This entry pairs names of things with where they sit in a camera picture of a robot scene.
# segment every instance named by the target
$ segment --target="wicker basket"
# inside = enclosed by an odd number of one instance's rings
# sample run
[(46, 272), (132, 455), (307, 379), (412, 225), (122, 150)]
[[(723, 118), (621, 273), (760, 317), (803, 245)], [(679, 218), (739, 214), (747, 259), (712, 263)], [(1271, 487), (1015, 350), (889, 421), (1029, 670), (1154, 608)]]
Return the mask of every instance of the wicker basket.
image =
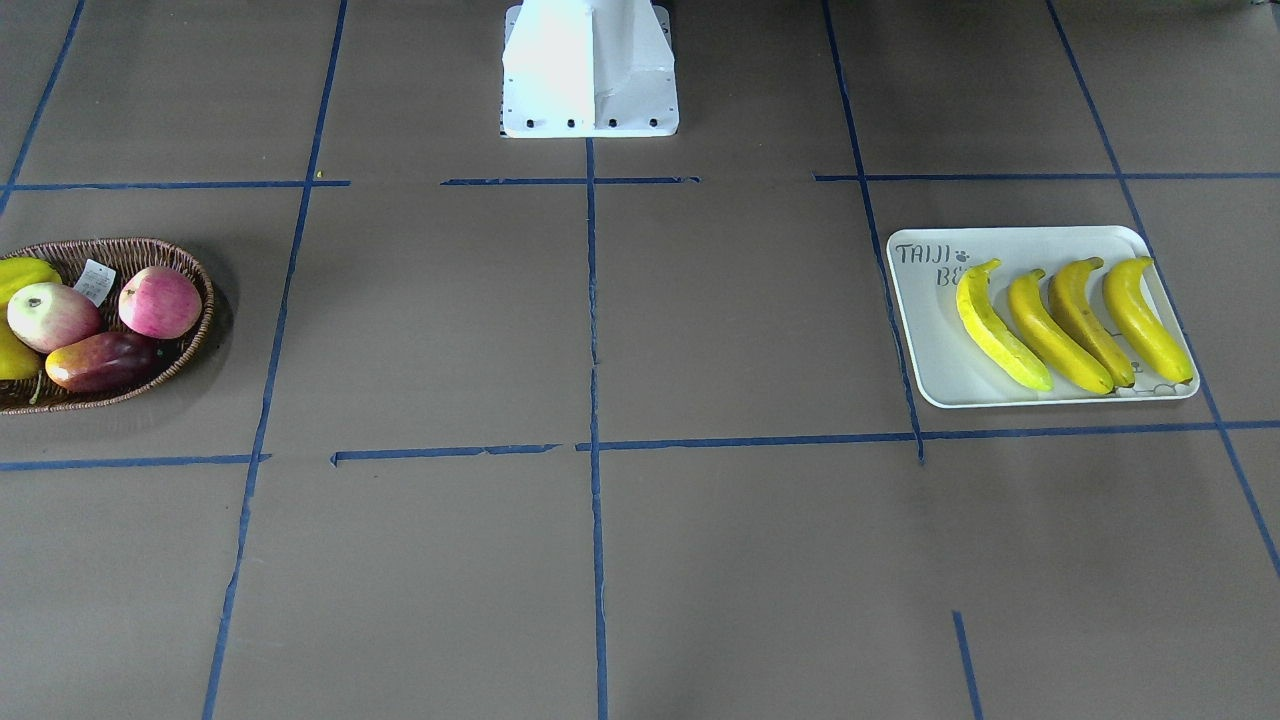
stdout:
[(116, 314), (116, 300), (120, 296), (120, 286), (128, 282), (134, 273), (151, 265), (165, 265), (187, 275), (196, 284), (196, 290), (200, 291), (204, 307), (196, 325), (187, 331), (186, 334), (174, 340), (161, 341), (161, 351), (169, 360), (168, 365), (155, 378), (115, 391), (73, 393), (54, 384), (45, 375), (44, 370), (41, 370), (37, 378), (0, 380), (0, 414), (3, 415), (100, 407), (129, 400), (178, 374), (196, 355), (201, 342), (204, 342), (205, 336), (209, 333), (210, 320), (214, 314), (214, 283), (209, 279), (209, 274), (201, 266), (200, 261), (175, 245), (146, 237), (76, 240), (32, 245), (9, 252), (4, 258), (19, 255), (46, 260), (58, 270), (67, 284), (73, 284), (79, 278), (84, 270), (84, 261), (88, 259), (115, 269), (115, 284), (101, 306), (102, 318), (106, 320), (106, 329), (110, 331), (128, 329)]

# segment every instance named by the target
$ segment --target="white tray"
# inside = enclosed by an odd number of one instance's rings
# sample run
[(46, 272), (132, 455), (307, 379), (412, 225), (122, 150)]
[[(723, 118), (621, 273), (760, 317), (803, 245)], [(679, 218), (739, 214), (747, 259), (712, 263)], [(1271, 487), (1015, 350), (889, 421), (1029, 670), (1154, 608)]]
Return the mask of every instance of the white tray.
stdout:
[[(1142, 237), (1129, 228), (904, 229), (888, 238), (884, 254), (915, 368), (916, 387), (925, 400), (938, 407), (1180, 400), (1199, 391), (1199, 369), (1196, 369), (1190, 383), (1175, 386), (1146, 368), (1133, 347), (1119, 337), (1102, 302), (1102, 277), (1120, 260), (1148, 254)], [(1134, 361), (1134, 387), (1098, 396), (1078, 388), (1051, 369), (1053, 389), (1036, 392), (1014, 382), (965, 333), (955, 301), (955, 282), (965, 269), (1000, 258), (1002, 264), (991, 274), (992, 305), (1009, 323), (1007, 290), (1014, 278), (1036, 268), (1043, 268), (1052, 277), (1062, 265), (1093, 255), (1102, 258), (1106, 265), (1089, 275), (1085, 290), (1089, 305)], [(1143, 292), (1185, 350), (1187, 338), (1153, 269), (1148, 269), (1143, 278)]]

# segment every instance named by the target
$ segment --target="blue tape line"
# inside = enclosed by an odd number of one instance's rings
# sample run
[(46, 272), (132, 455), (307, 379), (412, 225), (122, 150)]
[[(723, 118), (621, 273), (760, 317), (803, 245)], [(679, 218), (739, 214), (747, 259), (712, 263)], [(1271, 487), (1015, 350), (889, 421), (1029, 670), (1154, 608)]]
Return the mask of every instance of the blue tape line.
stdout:
[(442, 182), (440, 184), (586, 184), (586, 181), (584, 178), (452, 178)]
[(1125, 179), (1280, 179), (1280, 173), (1123, 173)]
[(595, 580), (595, 706), (598, 720), (609, 720), (609, 664), (604, 616), (604, 525), (600, 505), (600, 386), (595, 305), (595, 143), (586, 138), (586, 296), (591, 320), (591, 565)]
[(840, 101), (845, 108), (845, 124), (849, 129), (849, 143), (854, 150), (854, 165), (858, 169), (859, 186), (863, 195), (863, 209), (867, 211), (867, 229), (870, 232), (872, 250), (876, 252), (876, 266), (881, 275), (881, 290), (884, 299), (884, 314), (893, 333), (893, 348), (897, 352), (897, 368), (902, 380), (908, 414), (911, 419), (911, 432), (915, 436), (915, 454), (924, 464), (924, 438), (920, 436), (920, 418), (915, 411), (915, 396), (911, 393), (911, 379), (906, 368), (906, 351), (902, 347), (902, 333), (893, 315), (893, 296), (890, 288), (888, 269), (884, 266), (884, 250), (881, 247), (879, 231), (876, 228), (876, 210), (872, 208), (870, 184), (867, 182), (867, 169), (863, 165), (863, 151), (858, 142), (858, 126), (854, 123), (854, 105), (849, 97), (849, 82), (845, 78), (845, 64), (840, 59), (840, 44), (836, 41), (836, 24), (831, 18), (829, 0), (822, 0), (822, 14), (827, 22), (827, 42), (831, 45), (831, 59), (836, 68), (836, 82), (840, 86)]
[(982, 698), (978, 697), (978, 678), (973, 673), (973, 657), (969, 655), (969, 637), (964, 629), (964, 616), (959, 610), (951, 611), (951, 621), (956, 626), (956, 643), (960, 644), (960, 662), (964, 664), (964, 682), (969, 687), (969, 705), (973, 706), (973, 720), (983, 720)]
[[(1260, 427), (1280, 427), (1280, 420), (1260, 420)], [(1160, 424), (1130, 424), (1130, 425), (1083, 425), (1083, 427), (1051, 427), (1051, 428), (991, 428), (975, 430), (923, 430), (919, 436), (923, 439), (991, 439), (991, 438), (1021, 438), (1021, 437), (1055, 437), (1055, 436), (1103, 436), (1103, 434), (1140, 434), (1140, 433), (1179, 433), (1179, 432), (1210, 432), (1216, 430), (1216, 423), (1160, 423)], [(719, 438), (669, 438), (669, 439), (631, 439), (612, 441), (599, 445), (602, 451), (617, 450), (666, 450), (671, 447), (765, 447), (790, 445), (858, 445), (868, 442), (910, 442), (916, 438), (916, 433), (891, 432), (891, 433), (851, 433), (851, 434), (824, 434), (824, 436), (758, 436), (758, 437), (719, 437)], [(579, 452), (590, 450), (590, 443), (577, 443), (573, 448)]]
[[(52, 192), (63, 190), (239, 190), (305, 187), (306, 181), (186, 181), (186, 182), (51, 182), (15, 184), (14, 192)], [(349, 187), (351, 181), (314, 181), (312, 187)]]
[(174, 465), (243, 465), (248, 455), (175, 455), (172, 457), (99, 457), (87, 460), (19, 460), (0, 462), (0, 473), (23, 470), (84, 470), (101, 468), (164, 468)]
[[(1142, 222), (1142, 214), (1138, 211), (1138, 204), (1133, 199), (1133, 193), (1129, 192), (1129, 183), (1125, 181), (1124, 172), (1120, 169), (1120, 161), (1116, 159), (1115, 150), (1111, 147), (1111, 140), (1107, 137), (1107, 131), (1102, 126), (1102, 115), (1098, 113), (1097, 105), (1093, 102), (1093, 95), (1089, 92), (1088, 85), (1084, 82), (1084, 73), (1080, 72), (1080, 65), (1075, 59), (1075, 53), (1071, 50), (1071, 42), (1066, 37), (1066, 29), (1062, 27), (1062, 20), (1057, 15), (1057, 10), (1053, 8), (1053, 0), (1044, 0), (1044, 5), (1048, 8), (1050, 17), (1053, 20), (1053, 27), (1057, 29), (1057, 36), (1062, 41), (1062, 49), (1066, 51), (1066, 58), (1071, 63), (1071, 70), (1075, 73), (1075, 79), (1080, 86), (1080, 92), (1084, 95), (1084, 100), (1089, 106), (1089, 113), (1093, 115), (1093, 122), (1098, 128), (1098, 136), (1102, 138), (1102, 145), (1106, 147), (1107, 158), (1111, 159), (1111, 167), (1115, 169), (1116, 179), (1120, 182), (1120, 190), (1124, 193), (1125, 202), (1129, 204), (1129, 211), (1133, 214), (1134, 229), (1142, 236), (1143, 242), (1147, 243), (1147, 250), (1151, 251), (1151, 240), (1147, 237), (1147, 231)], [(1160, 269), (1160, 263), (1156, 263), (1156, 274), (1161, 277), (1164, 282), (1164, 273)], [(1174, 304), (1172, 299), (1169, 299), (1170, 307), (1174, 311), (1174, 318), (1178, 324), (1181, 325), (1181, 314), (1178, 311), (1178, 306)], [(1253, 488), (1249, 484), (1249, 478), (1244, 473), (1244, 465), (1240, 462), (1239, 456), (1235, 452), (1235, 445), (1231, 442), (1231, 433), (1226, 424), (1222, 421), (1222, 414), (1219, 411), (1217, 401), (1213, 398), (1213, 392), (1210, 388), (1208, 378), (1204, 377), (1203, 365), (1197, 357), (1196, 346), (1192, 343), (1190, 338), (1187, 340), (1187, 348), (1190, 351), (1192, 360), (1196, 366), (1201, 369), (1201, 389), (1204, 393), (1204, 402), (1208, 405), (1210, 414), (1213, 416), (1213, 424), (1217, 428), (1219, 437), (1222, 439), (1222, 447), (1226, 451), (1228, 459), (1231, 461), (1231, 469), (1235, 471), (1236, 482), (1240, 484), (1240, 492), (1244, 493), (1244, 500), (1249, 506), (1249, 512), (1253, 515), (1253, 521), (1258, 528), (1258, 534), (1262, 538), (1262, 544), (1266, 546), (1267, 555), (1271, 559), (1271, 568), (1275, 570), (1277, 578), (1280, 578), (1280, 552), (1276, 550), (1275, 539), (1271, 537), (1271, 530), (1267, 528), (1266, 519), (1262, 516), (1262, 511), (1258, 507), (1257, 498), (1253, 495)]]
[(925, 430), (927, 439), (975, 439), (1060, 436), (1114, 436), (1216, 430), (1216, 423), (1153, 423), (1134, 425), (1082, 425), (1055, 428), (1000, 428), (977, 430)]
[(1262, 430), (1280, 428), (1280, 420), (1234, 420), (1222, 423), (1229, 430)]
[(417, 447), (404, 450), (339, 450), (329, 456), (334, 468), (338, 462), (355, 460), (403, 460), (410, 457), (466, 457), (474, 455), (536, 455), (559, 447), (552, 445), (494, 445), (468, 447)]
[(22, 173), (22, 165), (27, 161), (27, 152), (31, 151), (31, 143), (36, 138), (36, 128), (40, 127), (40, 119), (45, 115), (45, 108), (49, 106), (49, 99), (54, 94), (54, 85), (58, 83), (58, 76), (63, 72), (63, 64), (67, 61), (67, 54), (72, 47), (72, 41), (76, 40), (76, 31), (79, 28), (81, 15), (84, 13), (84, 0), (76, 3), (76, 12), (72, 13), (72, 22), (67, 26), (67, 36), (63, 38), (63, 47), (58, 51), (58, 59), (54, 60), (54, 69), (49, 73), (49, 82), (45, 83), (45, 91), (40, 95), (40, 102), (36, 104), (36, 111), (31, 117), (31, 124), (27, 126), (27, 135), (22, 138), (22, 147), (18, 150), (18, 158), (13, 161), (13, 169), (9, 170), (9, 182), (5, 183), (5, 188), (0, 192), (0, 215), (4, 214), (5, 208), (9, 206), (9, 197), (13, 195), (13, 186), (18, 183), (18, 176)]
[(338, 6), (338, 20), (333, 32), (333, 47), (329, 51), (329, 69), (325, 74), (324, 92), (320, 96), (320, 109), (316, 113), (316, 129), (311, 140), (311, 156), (307, 161), (307, 177), (302, 186), (302, 201), (298, 204), (298, 222), (293, 231), (293, 246), (289, 250), (289, 265), (284, 275), (284, 288), (280, 293), (280, 310), (275, 322), (275, 337), (271, 341), (271, 357), (268, 363), (266, 382), (262, 389), (262, 411), (257, 430), (253, 434), (253, 452), (250, 456), (248, 471), (244, 477), (244, 498), (241, 502), (239, 532), (236, 539), (236, 565), (230, 582), (223, 596), (223, 612), (218, 621), (218, 641), (214, 646), (214, 659), (209, 667), (209, 685), (205, 689), (202, 720), (212, 720), (214, 705), (218, 700), (218, 685), (221, 679), (223, 660), (227, 656), (227, 638), (230, 630), (232, 612), (236, 607), (236, 591), (239, 587), (241, 566), (244, 560), (244, 542), (248, 537), (248, 523), (252, 515), (251, 502), (257, 488), (257, 471), (262, 460), (262, 446), (266, 439), (266, 425), (271, 415), (271, 396), (275, 391), (275, 374), (280, 365), (280, 348), (284, 343), (284, 325), (288, 318), (289, 288), (297, 269), (298, 250), (306, 229), (307, 211), (311, 205), (311, 187), (315, 184), (316, 163), (320, 156), (320, 138), (324, 136), (325, 117), (329, 111), (329, 96), (333, 92), (333, 77), (338, 68), (338, 50), (342, 47), (342, 31), (347, 18), (347, 0)]
[(869, 176), (818, 174), (815, 182), (915, 182), (915, 181), (1202, 181), (1202, 179), (1280, 179), (1280, 173), (881, 173)]
[(1111, 170), (1115, 179), (1120, 183), (1120, 192), (1124, 195), (1125, 202), (1129, 205), (1129, 214), (1133, 215), (1134, 229), (1142, 236), (1143, 241), (1147, 243), (1147, 250), (1151, 250), (1151, 241), (1147, 240), (1147, 229), (1142, 224), (1142, 217), (1138, 214), (1138, 205), (1133, 200), (1133, 193), (1129, 192), (1129, 183), (1125, 182), (1124, 173), (1120, 169), (1120, 160), (1116, 158), (1115, 147), (1111, 146), (1111, 138), (1107, 136), (1107, 128), (1102, 124), (1102, 114), (1098, 111), (1098, 105), (1093, 101), (1093, 94), (1089, 92), (1088, 83), (1084, 82), (1084, 72), (1080, 70), (1080, 63), (1075, 59), (1075, 51), (1071, 50), (1071, 42), (1066, 38), (1066, 28), (1062, 27), (1061, 18), (1057, 17), (1057, 9), (1053, 6), (1053, 0), (1044, 0), (1044, 6), (1048, 9), (1050, 18), (1053, 20), (1053, 28), (1057, 31), (1057, 37), (1062, 42), (1062, 50), (1066, 53), (1066, 60), (1071, 64), (1071, 72), (1075, 74), (1075, 82), (1080, 86), (1080, 94), (1084, 96), (1084, 104), (1089, 108), (1089, 115), (1093, 118), (1093, 126), (1098, 131), (1098, 137), (1102, 140), (1102, 149), (1107, 152), (1107, 160), (1111, 163)]
[(449, 186), (495, 186), (495, 184), (680, 184), (699, 183), (703, 178), (653, 177), (653, 178), (452, 178), (440, 184)]
[[(723, 437), (723, 438), (672, 438), (672, 439), (630, 439), (602, 442), (602, 451), (614, 450), (666, 450), (671, 447), (768, 447), (790, 445), (852, 445), (861, 442), (904, 442), (915, 439), (914, 433), (864, 433), (837, 436), (765, 436), (765, 437)], [(585, 452), (589, 443), (579, 443), (575, 450)]]
[(703, 178), (698, 176), (662, 177), (662, 178), (595, 178), (595, 184), (680, 184), (686, 182), (699, 183)]

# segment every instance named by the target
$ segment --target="pink apple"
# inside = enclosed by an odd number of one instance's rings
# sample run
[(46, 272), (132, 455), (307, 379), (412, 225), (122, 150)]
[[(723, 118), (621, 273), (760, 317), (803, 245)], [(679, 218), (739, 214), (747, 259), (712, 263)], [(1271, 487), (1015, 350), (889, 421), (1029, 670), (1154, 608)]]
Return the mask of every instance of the pink apple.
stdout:
[(88, 297), (61, 283), (35, 283), (9, 299), (9, 329), (37, 352), (52, 352), (97, 333), (102, 316)]
[(131, 331), (159, 340), (172, 340), (189, 331), (204, 302), (187, 275), (152, 265), (129, 278), (120, 288), (120, 322)]

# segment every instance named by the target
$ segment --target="yellow banana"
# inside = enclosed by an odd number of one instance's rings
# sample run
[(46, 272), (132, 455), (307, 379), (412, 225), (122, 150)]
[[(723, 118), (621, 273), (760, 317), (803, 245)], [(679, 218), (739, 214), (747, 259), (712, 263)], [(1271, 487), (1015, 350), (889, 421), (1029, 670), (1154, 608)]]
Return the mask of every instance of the yellow banana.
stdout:
[(978, 347), (1009, 373), (1009, 377), (1032, 389), (1050, 391), (1053, 388), (1053, 377), (1048, 373), (1048, 368), (1023, 345), (1023, 341), (1009, 332), (1009, 327), (991, 306), (988, 295), (991, 272), (998, 266), (1000, 259), (992, 258), (960, 275), (960, 282), (956, 283), (956, 310), (960, 311), (960, 322)]
[(1102, 363), (1116, 386), (1133, 387), (1133, 364), (1129, 356), (1102, 327), (1084, 293), (1089, 273), (1101, 266), (1102, 258), (1088, 258), (1064, 265), (1048, 283), (1048, 314), (1066, 334), (1071, 336), (1071, 340)]
[(40, 258), (19, 255), (0, 260), (0, 305), (9, 302), (13, 293), (28, 284), (44, 282), (63, 282), (58, 270)]
[(0, 380), (35, 378), (44, 366), (44, 359), (18, 340), (9, 322), (0, 318)]
[(1102, 278), (1102, 300), (1120, 334), (1151, 369), (1174, 383), (1189, 383), (1194, 375), (1192, 359), (1160, 323), (1142, 295), (1142, 273), (1155, 264), (1151, 258), (1121, 260)]
[(1080, 388), (1107, 395), (1116, 388), (1111, 373), (1053, 322), (1039, 297), (1044, 270), (1019, 275), (1009, 286), (1009, 314), (1036, 355)]

